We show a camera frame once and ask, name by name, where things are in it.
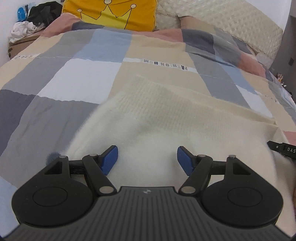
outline plaid blanket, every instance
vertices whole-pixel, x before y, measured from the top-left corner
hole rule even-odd
[[[17,225],[15,190],[136,75],[273,118],[296,144],[295,103],[244,42],[191,29],[112,29],[65,14],[0,68],[0,235]]]

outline white cloth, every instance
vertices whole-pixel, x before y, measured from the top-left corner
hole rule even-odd
[[[13,25],[11,30],[11,36],[9,37],[9,42],[15,43],[16,41],[42,30],[45,25],[42,23],[39,27],[35,26],[32,22],[24,21],[17,22]]]
[[[235,154],[280,191],[284,207],[277,225],[292,236],[296,170],[289,159],[268,148],[269,140],[287,142],[273,119],[189,89],[139,78],[94,111],[64,154],[77,160],[117,145],[118,160],[108,175],[117,189],[177,190],[187,179],[176,158],[179,146],[214,160]],[[222,178],[212,176],[210,183]]]

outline black bag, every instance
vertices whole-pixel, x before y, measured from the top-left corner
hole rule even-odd
[[[47,27],[61,15],[62,7],[56,1],[39,4],[31,8],[26,21],[33,22],[37,27],[44,23]]]

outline gray ribbed panel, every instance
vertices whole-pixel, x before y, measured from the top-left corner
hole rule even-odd
[[[255,230],[222,225],[207,216],[196,199],[180,196],[172,187],[122,187],[115,196],[99,198],[92,211],[77,222],[54,229],[22,224],[5,240],[288,241],[289,238],[273,225]]]

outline black circular motor housing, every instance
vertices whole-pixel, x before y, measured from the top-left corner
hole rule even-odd
[[[90,189],[71,179],[68,158],[64,157],[20,187],[12,197],[12,209],[20,223],[51,227],[79,219],[92,202]]]
[[[245,228],[275,223],[282,207],[281,194],[238,159],[227,159],[224,180],[207,187],[202,205],[215,219]]]

